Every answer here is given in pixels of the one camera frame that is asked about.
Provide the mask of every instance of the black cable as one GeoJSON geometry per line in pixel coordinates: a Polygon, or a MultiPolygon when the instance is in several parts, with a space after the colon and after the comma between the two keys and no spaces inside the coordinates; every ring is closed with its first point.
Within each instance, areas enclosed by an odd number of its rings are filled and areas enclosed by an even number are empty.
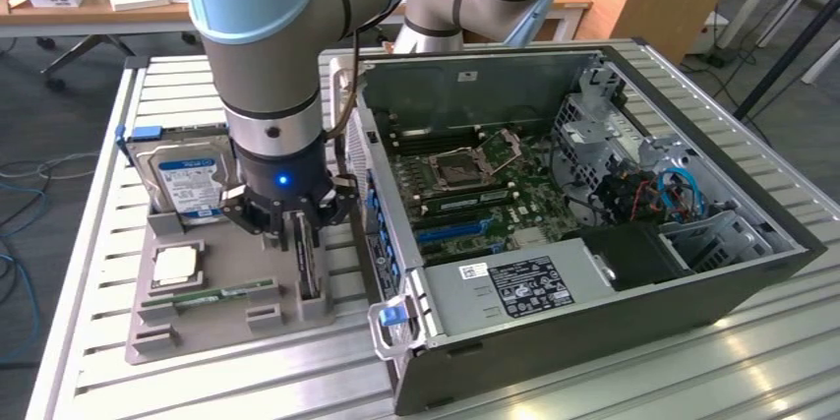
{"type": "Polygon", "coordinates": [[[0,49],[0,57],[5,56],[5,53],[12,52],[15,46],[17,46],[17,38],[12,38],[12,44],[9,44],[8,48],[0,49]]]}
{"type": "Polygon", "coordinates": [[[596,211],[596,212],[599,212],[599,213],[601,213],[601,214],[604,214],[604,215],[609,215],[609,211],[608,211],[608,210],[604,210],[604,209],[600,209],[600,208],[595,207],[595,206],[593,206],[592,204],[589,204],[588,202],[581,201],[580,199],[573,198],[573,197],[572,197],[572,196],[569,196],[568,194],[565,194],[563,197],[564,197],[565,199],[568,199],[571,202],[573,202],[575,204],[577,204],[577,205],[580,205],[580,206],[585,207],[585,208],[587,208],[587,209],[589,209],[591,211],[596,211]]]}
{"type": "Polygon", "coordinates": [[[592,226],[596,226],[599,224],[599,214],[595,211],[595,205],[592,204],[595,202],[595,194],[589,194],[589,197],[587,197],[587,202],[592,206],[592,226]]]}
{"type": "MultiPolygon", "coordinates": [[[[372,19],[369,19],[368,22],[356,29],[355,33],[364,33],[365,31],[372,29],[375,26],[377,26],[381,23],[381,21],[391,16],[393,11],[396,10],[396,7],[399,7],[400,3],[401,3],[401,0],[399,2],[393,2],[393,5],[388,8],[388,10],[384,11],[377,17],[373,17],[372,19]]],[[[351,37],[352,35],[353,34],[349,33],[345,36],[345,38],[351,37]]]]}
{"type": "Polygon", "coordinates": [[[811,42],[823,30],[823,27],[839,11],[840,0],[828,0],[828,3],[820,9],[816,17],[813,17],[811,23],[804,27],[804,30],[801,30],[797,39],[795,39],[793,43],[791,43],[791,47],[785,50],[769,71],[761,78],[761,81],[756,85],[755,89],[749,95],[747,95],[747,98],[744,98],[744,101],[740,102],[740,105],[737,105],[737,108],[732,112],[732,116],[737,120],[741,120],[748,115],[752,107],[759,104],[761,97],[768,92],[783,74],[785,74],[785,71],[791,67],[792,63],[797,60],[799,55],[808,48],[811,42]]]}
{"type": "Polygon", "coordinates": [[[325,141],[335,140],[344,135],[344,129],[351,121],[351,112],[356,108],[356,95],[359,94],[359,31],[353,31],[353,82],[351,83],[351,93],[348,94],[344,108],[341,109],[336,126],[327,132],[325,141]]]}
{"type": "MultiPolygon", "coordinates": [[[[725,82],[723,83],[721,88],[717,90],[717,92],[713,93],[712,97],[717,97],[720,95],[720,93],[723,92],[723,90],[725,89],[725,87],[729,85],[729,83],[732,82],[732,79],[735,79],[735,76],[737,75],[740,69],[744,67],[744,64],[747,63],[747,58],[752,57],[755,58],[753,54],[756,49],[759,49],[759,43],[761,42],[761,38],[759,38],[756,40],[756,43],[752,45],[752,48],[745,51],[747,56],[741,57],[740,56],[740,51],[743,51],[743,45],[744,45],[744,40],[747,39],[747,37],[752,34],[752,32],[755,30],[759,29],[759,27],[761,26],[761,24],[764,23],[764,21],[767,20],[767,18],[769,17],[771,13],[773,12],[775,8],[776,8],[776,4],[779,3],[780,0],[776,0],[773,2],[773,6],[771,7],[771,9],[765,12],[764,16],[761,17],[761,19],[759,20],[759,23],[755,25],[755,27],[747,32],[747,34],[744,36],[741,36],[740,41],[737,43],[737,49],[739,49],[739,58],[740,58],[740,63],[737,65],[737,67],[735,68],[735,71],[732,71],[732,74],[729,75],[728,79],[725,80],[725,82]]],[[[795,2],[792,2],[789,9],[792,9],[796,6],[799,0],[796,0],[795,2]]],[[[772,24],[769,30],[772,28],[776,27],[776,24],[783,20],[783,18],[785,17],[785,15],[780,15],[779,19],[776,20],[776,22],[772,24]]]]}
{"type": "MultiPolygon", "coordinates": [[[[721,86],[723,91],[725,92],[725,96],[729,99],[729,101],[732,102],[732,105],[733,106],[737,105],[737,100],[735,100],[735,98],[732,97],[732,94],[729,93],[729,89],[723,85],[723,79],[720,78],[720,76],[717,74],[715,74],[713,71],[709,70],[709,68],[707,68],[707,69],[695,69],[685,63],[680,63],[680,66],[683,66],[684,68],[688,69],[688,71],[681,71],[684,74],[707,73],[708,75],[711,75],[712,78],[716,80],[717,84],[721,86]]],[[[753,118],[747,118],[747,122],[752,125],[752,128],[755,129],[756,133],[761,137],[761,140],[764,140],[764,143],[767,143],[767,146],[772,148],[773,147],[773,143],[771,142],[771,139],[765,135],[764,130],[761,130],[761,127],[759,127],[759,124],[753,120],[755,120],[755,117],[753,118]]]]}
{"type": "MultiPolygon", "coordinates": [[[[832,41],[831,44],[835,44],[837,41],[840,41],[840,36],[837,36],[837,38],[832,41]]],[[[759,111],[755,112],[752,114],[752,117],[747,117],[748,120],[753,121],[755,123],[755,119],[759,118],[759,115],[768,109],[768,107],[773,104],[773,102],[776,101],[776,99],[779,97],[781,97],[783,93],[785,93],[788,91],[788,89],[793,86],[793,84],[797,83],[797,81],[801,79],[801,77],[804,76],[804,74],[808,72],[808,70],[813,67],[813,64],[811,64],[807,68],[804,68],[801,70],[801,72],[799,74],[795,75],[795,77],[791,79],[791,81],[783,86],[781,89],[779,89],[779,91],[776,92],[776,94],[771,97],[771,99],[767,101],[767,103],[764,105],[761,105],[761,108],[759,108],[759,111]]]]}
{"type": "MultiPolygon", "coordinates": [[[[28,161],[28,160],[25,160],[25,161],[12,161],[12,162],[7,162],[5,164],[0,164],[0,169],[3,169],[4,167],[7,167],[9,165],[23,164],[23,163],[36,163],[39,166],[43,165],[43,163],[39,162],[39,161],[28,161]]],[[[41,188],[40,188],[43,193],[47,192],[47,188],[49,187],[49,182],[52,181],[52,170],[51,170],[51,168],[47,166],[44,168],[44,171],[45,171],[45,179],[43,181],[41,188]]],[[[12,221],[17,217],[17,215],[20,215],[24,211],[27,211],[27,209],[39,201],[40,198],[41,198],[41,195],[35,194],[29,198],[27,203],[23,204],[21,207],[17,210],[15,210],[15,212],[3,219],[3,221],[0,221],[0,228],[4,225],[7,225],[9,223],[9,221],[12,221]]]]}
{"type": "MultiPolygon", "coordinates": [[[[12,248],[9,248],[9,245],[5,243],[3,238],[0,238],[0,246],[3,246],[3,254],[7,254],[13,258],[15,256],[12,255],[12,248]]],[[[12,293],[15,292],[15,288],[17,287],[17,268],[15,267],[15,263],[5,260],[4,258],[0,258],[0,261],[3,262],[3,265],[4,265],[3,271],[0,272],[0,280],[3,280],[7,276],[12,277],[12,281],[9,282],[9,287],[5,289],[5,292],[0,296],[0,305],[1,305],[7,300],[9,300],[9,297],[12,296],[12,293]]]]}

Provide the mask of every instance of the motherboard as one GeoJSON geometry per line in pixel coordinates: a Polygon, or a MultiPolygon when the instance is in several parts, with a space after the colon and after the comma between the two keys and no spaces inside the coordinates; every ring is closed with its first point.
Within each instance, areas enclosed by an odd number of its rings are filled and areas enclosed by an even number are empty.
{"type": "Polygon", "coordinates": [[[476,127],[407,134],[389,148],[427,267],[541,246],[580,227],[544,165],[543,137],[476,127]]]}

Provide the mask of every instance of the blue cable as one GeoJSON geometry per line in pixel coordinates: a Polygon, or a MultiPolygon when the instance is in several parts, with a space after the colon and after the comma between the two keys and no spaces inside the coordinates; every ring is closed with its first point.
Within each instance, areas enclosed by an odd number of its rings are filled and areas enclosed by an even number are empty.
{"type": "Polygon", "coordinates": [[[7,237],[20,233],[21,231],[24,231],[29,227],[29,225],[32,225],[39,220],[39,218],[43,217],[43,214],[45,213],[45,210],[47,210],[47,194],[44,193],[44,191],[41,191],[39,189],[28,189],[25,187],[11,186],[11,185],[4,184],[1,182],[0,182],[0,189],[5,189],[8,191],[16,191],[16,192],[27,192],[29,194],[39,194],[39,196],[41,197],[40,198],[40,202],[39,202],[39,209],[33,213],[33,215],[29,218],[29,220],[27,220],[27,222],[24,224],[21,224],[21,226],[15,228],[8,233],[0,234],[0,238],[7,238],[7,237]]]}
{"type": "Polygon", "coordinates": [[[29,294],[29,302],[32,303],[32,331],[29,332],[29,336],[24,340],[24,343],[0,357],[1,365],[15,360],[17,356],[25,353],[35,346],[36,341],[39,340],[39,332],[41,331],[41,315],[39,315],[39,299],[36,298],[36,291],[32,287],[32,280],[29,279],[27,269],[9,255],[0,254],[0,258],[8,261],[21,274],[21,279],[24,280],[24,284],[27,286],[27,293],[29,294]]]}
{"type": "Polygon", "coordinates": [[[680,167],[667,168],[664,171],[659,173],[659,177],[656,178],[656,189],[659,190],[659,192],[661,192],[661,200],[665,203],[665,206],[669,208],[676,207],[673,203],[671,202],[671,198],[664,193],[667,173],[679,174],[680,176],[685,178],[685,180],[688,181],[688,185],[692,187],[692,192],[695,193],[695,196],[697,197],[700,215],[704,215],[707,213],[707,205],[704,203],[704,195],[700,193],[700,187],[697,186],[697,180],[695,179],[695,176],[692,175],[692,173],[680,167]]]}

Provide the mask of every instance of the aluminum extrusion table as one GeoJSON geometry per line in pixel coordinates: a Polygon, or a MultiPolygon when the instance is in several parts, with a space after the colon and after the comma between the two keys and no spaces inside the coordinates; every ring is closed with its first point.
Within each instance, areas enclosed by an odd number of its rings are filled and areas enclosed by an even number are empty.
{"type": "MultiPolygon", "coordinates": [[[[628,40],[592,42],[605,43],[829,251],[713,326],[409,418],[839,418],[840,208],[649,47],[628,40]]],[[[321,58],[324,98],[328,60],[347,53],[321,58]]],[[[124,71],[28,418],[391,418],[349,225],[328,228],[324,238],[335,325],[139,366],[124,361],[148,197],[112,131],[121,124],[223,120],[204,56],[152,58],[136,66],[124,71]]],[[[649,111],[639,101],[631,91],[628,108],[649,111]]],[[[637,118],[651,134],[668,132],[656,114],[637,118]]]]}

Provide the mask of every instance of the wooden desk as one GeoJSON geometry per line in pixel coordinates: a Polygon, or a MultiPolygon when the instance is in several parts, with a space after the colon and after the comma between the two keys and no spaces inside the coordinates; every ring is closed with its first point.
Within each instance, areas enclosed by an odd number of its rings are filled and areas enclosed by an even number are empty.
{"type": "MultiPolygon", "coordinates": [[[[571,39],[591,0],[555,0],[548,15],[557,39],[571,39]]],[[[403,23],[400,6],[385,24],[403,23]]],[[[76,9],[35,8],[28,2],[15,9],[0,6],[0,37],[128,34],[193,30],[187,4],[115,12],[108,0],[84,0],[76,9]]]]}

